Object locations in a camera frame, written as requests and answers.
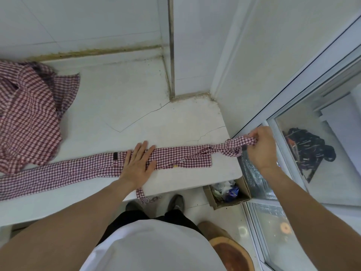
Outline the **person's left black shoe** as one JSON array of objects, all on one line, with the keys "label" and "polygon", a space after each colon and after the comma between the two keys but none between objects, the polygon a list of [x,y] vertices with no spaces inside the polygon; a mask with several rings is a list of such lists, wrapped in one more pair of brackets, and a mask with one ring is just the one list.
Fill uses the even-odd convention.
[{"label": "person's left black shoe", "polygon": [[143,212],[144,209],[143,207],[137,203],[136,201],[130,201],[127,203],[127,205],[125,206],[125,211],[141,211]]}]

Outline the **silver foil sheet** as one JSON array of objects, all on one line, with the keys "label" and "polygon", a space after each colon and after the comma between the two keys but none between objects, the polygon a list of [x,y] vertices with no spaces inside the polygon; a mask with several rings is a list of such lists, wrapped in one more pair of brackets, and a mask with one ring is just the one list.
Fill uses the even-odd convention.
[{"label": "silver foil sheet", "polygon": [[243,150],[242,155],[238,157],[238,161],[251,197],[253,199],[277,200],[268,182],[250,161],[246,150]]}]

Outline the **white crumpled plastic waste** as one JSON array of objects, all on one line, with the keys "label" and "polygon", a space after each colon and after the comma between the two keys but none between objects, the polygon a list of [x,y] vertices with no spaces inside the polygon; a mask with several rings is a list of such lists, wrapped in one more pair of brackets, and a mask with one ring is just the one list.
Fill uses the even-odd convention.
[{"label": "white crumpled plastic waste", "polygon": [[224,202],[225,193],[231,189],[233,186],[237,186],[235,180],[225,181],[216,183],[210,186],[211,193],[214,196],[215,200],[218,202]]}]

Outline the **person's left hand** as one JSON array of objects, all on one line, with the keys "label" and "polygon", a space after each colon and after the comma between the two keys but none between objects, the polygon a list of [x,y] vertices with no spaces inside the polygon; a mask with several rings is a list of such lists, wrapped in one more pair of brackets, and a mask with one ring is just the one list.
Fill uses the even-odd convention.
[{"label": "person's left hand", "polygon": [[[135,191],[141,188],[150,178],[151,175],[146,175],[145,171],[150,162],[142,163],[139,161],[139,149],[142,143],[138,143],[132,150],[130,163],[127,167],[123,166],[119,177],[119,183],[127,191]],[[148,156],[150,158],[153,151],[156,149],[155,145],[148,148]]]}]

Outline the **person's right hand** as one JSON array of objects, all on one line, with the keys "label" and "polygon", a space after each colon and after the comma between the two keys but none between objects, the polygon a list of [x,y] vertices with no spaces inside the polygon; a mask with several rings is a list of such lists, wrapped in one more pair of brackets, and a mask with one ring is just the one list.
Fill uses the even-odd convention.
[{"label": "person's right hand", "polygon": [[261,174],[273,171],[277,167],[277,150],[273,132],[268,126],[259,126],[254,130],[259,130],[259,140],[256,145],[247,147],[249,159]]}]

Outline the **person's left forearm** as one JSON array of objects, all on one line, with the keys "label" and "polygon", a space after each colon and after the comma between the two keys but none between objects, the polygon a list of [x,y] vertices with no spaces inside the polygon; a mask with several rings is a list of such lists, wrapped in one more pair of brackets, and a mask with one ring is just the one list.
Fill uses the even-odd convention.
[{"label": "person's left forearm", "polygon": [[79,271],[123,200],[143,185],[122,177],[30,225],[0,249],[0,271]]}]

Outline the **person's black trousers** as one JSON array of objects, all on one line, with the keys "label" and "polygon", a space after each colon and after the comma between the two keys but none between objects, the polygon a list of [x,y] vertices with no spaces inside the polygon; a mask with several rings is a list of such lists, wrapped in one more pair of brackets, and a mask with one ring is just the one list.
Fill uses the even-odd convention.
[{"label": "person's black trousers", "polygon": [[[160,220],[166,223],[171,223],[175,225],[184,226],[187,228],[191,228],[201,235],[202,232],[197,227],[195,223],[193,223],[190,219],[188,219],[180,208],[171,208],[168,211],[159,217],[154,218],[155,220]],[[138,220],[151,220],[151,218],[143,211],[143,210],[126,210],[121,213],[107,228],[103,236],[97,245],[101,244],[105,241],[110,235],[112,235],[119,228],[126,226],[130,223],[136,222]]]}]

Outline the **person's white shirt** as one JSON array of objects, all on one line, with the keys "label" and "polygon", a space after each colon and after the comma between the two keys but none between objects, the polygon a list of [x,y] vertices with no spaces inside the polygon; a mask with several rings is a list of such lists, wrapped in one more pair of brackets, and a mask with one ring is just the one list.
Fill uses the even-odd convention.
[{"label": "person's white shirt", "polygon": [[194,229],[138,220],[97,245],[80,271],[227,271],[209,241]]}]

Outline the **black bundle behind glass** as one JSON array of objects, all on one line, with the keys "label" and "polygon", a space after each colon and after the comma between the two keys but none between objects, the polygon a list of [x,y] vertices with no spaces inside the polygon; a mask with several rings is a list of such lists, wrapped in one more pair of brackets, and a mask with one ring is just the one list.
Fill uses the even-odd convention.
[{"label": "black bundle behind glass", "polygon": [[308,130],[297,127],[282,131],[286,143],[302,176],[311,182],[323,160],[333,162],[336,159],[334,147],[326,145],[325,140]]}]

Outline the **blue crumpled packet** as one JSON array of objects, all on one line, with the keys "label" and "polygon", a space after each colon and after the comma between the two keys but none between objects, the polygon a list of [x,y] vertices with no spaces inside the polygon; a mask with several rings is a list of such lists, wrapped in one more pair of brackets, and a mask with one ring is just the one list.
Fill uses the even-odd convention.
[{"label": "blue crumpled packet", "polygon": [[239,188],[238,186],[233,186],[229,189],[224,195],[224,202],[231,203],[238,197]]}]

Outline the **crumpled red checked cloth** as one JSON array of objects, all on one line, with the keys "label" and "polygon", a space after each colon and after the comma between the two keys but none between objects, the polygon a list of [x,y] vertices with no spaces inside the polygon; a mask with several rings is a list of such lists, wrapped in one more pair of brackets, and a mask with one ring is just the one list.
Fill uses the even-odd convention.
[{"label": "crumpled red checked cloth", "polygon": [[58,75],[43,63],[0,60],[0,173],[55,157],[60,121],[79,86],[79,73]]}]

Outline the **white window frame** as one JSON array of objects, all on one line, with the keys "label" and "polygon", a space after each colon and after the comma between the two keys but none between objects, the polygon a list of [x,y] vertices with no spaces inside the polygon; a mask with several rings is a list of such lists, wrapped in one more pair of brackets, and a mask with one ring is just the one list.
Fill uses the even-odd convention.
[{"label": "white window frame", "polygon": [[[282,170],[361,234],[361,13],[237,136],[257,126],[271,128]],[[321,137],[336,152],[310,183],[282,134],[294,127]],[[251,197],[243,208],[261,271],[315,271],[293,230],[281,232],[280,223],[289,220],[278,200]]]}]

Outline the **person's right black shoe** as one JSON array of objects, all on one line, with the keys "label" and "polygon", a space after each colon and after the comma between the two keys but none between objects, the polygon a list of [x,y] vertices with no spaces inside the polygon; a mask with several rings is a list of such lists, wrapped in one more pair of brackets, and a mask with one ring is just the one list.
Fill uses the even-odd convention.
[{"label": "person's right black shoe", "polygon": [[182,195],[176,194],[169,201],[167,212],[172,211],[172,210],[179,210],[180,212],[184,213],[184,211],[185,211],[185,200],[184,200],[184,197]]}]

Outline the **brown cardboard box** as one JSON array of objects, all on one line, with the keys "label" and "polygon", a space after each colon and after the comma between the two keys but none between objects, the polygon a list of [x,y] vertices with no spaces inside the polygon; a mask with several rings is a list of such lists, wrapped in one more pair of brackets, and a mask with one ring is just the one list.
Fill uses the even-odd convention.
[{"label": "brown cardboard box", "polygon": [[251,199],[251,195],[250,195],[250,192],[249,192],[249,189],[248,189],[248,186],[246,184],[244,177],[241,176],[240,178],[236,179],[235,181],[239,188],[238,197],[236,200],[234,200],[233,202],[230,202],[230,203],[216,201],[214,196],[211,193],[211,189],[210,189],[211,185],[206,185],[203,187],[203,192],[207,198],[207,201],[214,210],[239,205],[239,204],[245,203]]}]

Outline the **red checked apron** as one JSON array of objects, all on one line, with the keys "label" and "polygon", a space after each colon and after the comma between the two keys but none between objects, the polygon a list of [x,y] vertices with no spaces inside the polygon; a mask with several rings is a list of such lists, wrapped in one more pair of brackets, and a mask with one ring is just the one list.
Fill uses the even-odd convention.
[{"label": "red checked apron", "polygon": [[[212,154],[240,157],[247,145],[256,139],[239,136],[217,145],[194,145],[157,148],[150,155],[147,165],[157,161],[156,170],[172,168],[209,168]],[[119,177],[126,152],[101,153],[84,158],[61,161],[15,174],[0,177],[0,201],[29,196],[93,178]]]}]

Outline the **person's right forearm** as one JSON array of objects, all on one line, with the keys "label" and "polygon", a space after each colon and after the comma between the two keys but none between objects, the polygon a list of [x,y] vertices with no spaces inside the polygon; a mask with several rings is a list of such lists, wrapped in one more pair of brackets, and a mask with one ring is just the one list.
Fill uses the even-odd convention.
[{"label": "person's right forearm", "polygon": [[277,164],[259,167],[318,271],[361,271],[361,235],[292,181]]}]

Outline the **round wooden block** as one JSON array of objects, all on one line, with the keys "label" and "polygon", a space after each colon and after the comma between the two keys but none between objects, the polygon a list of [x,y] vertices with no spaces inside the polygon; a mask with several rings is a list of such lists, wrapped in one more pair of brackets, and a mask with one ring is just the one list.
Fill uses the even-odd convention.
[{"label": "round wooden block", "polygon": [[248,251],[226,230],[210,221],[201,222],[197,226],[216,251],[227,271],[255,271]]}]

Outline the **person's black shoe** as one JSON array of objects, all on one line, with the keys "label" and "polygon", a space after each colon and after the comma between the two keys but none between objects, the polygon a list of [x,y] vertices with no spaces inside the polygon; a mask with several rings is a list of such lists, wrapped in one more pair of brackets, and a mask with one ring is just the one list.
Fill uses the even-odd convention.
[{"label": "person's black shoe", "polygon": [[127,205],[125,206],[125,211],[141,211],[143,212],[144,209],[143,207],[137,203],[136,201],[130,201],[127,203]]},{"label": "person's black shoe", "polygon": [[172,211],[172,210],[179,210],[180,212],[184,213],[184,211],[185,211],[185,200],[184,200],[184,197],[182,195],[176,194],[169,201],[167,212]]}]

